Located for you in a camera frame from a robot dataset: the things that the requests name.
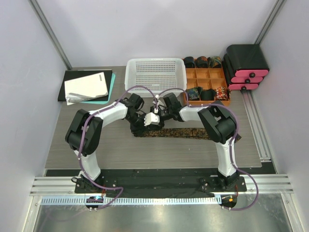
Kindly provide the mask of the black key-pattern tie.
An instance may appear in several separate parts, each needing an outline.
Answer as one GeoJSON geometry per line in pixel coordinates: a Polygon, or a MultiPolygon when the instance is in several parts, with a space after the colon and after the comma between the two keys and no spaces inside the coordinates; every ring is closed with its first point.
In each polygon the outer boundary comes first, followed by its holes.
{"type": "Polygon", "coordinates": [[[203,128],[162,128],[159,130],[148,130],[147,137],[211,140],[203,128]]]}

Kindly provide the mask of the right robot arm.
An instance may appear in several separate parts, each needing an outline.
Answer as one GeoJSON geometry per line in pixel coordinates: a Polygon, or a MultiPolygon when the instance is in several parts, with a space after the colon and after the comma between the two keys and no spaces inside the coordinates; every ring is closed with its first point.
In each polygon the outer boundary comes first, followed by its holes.
{"type": "Polygon", "coordinates": [[[239,178],[235,163],[234,144],[237,135],[237,123],[233,115],[220,102],[207,106],[183,106],[173,93],[163,97],[167,110],[165,120],[173,118],[179,122],[200,121],[210,140],[215,142],[218,155],[217,183],[224,191],[231,190],[239,178]]]}

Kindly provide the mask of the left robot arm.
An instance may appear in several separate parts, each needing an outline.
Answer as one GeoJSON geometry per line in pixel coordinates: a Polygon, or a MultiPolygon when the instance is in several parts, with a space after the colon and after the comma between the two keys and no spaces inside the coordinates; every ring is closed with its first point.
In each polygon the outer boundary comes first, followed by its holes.
{"type": "Polygon", "coordinates": [[[103,181],[99,178],[96,149],[102,128],[125,119],[130,123],[131,133],[142,134],[145,131],[145,113],[139,114],[144,100],[137,94],[124,98],[95,111],[79,110],[66,133],[65,141],[75,152],[82,167],[82,175],[87,178],[86,187],[93,193],[102,189],[103,181]]]}

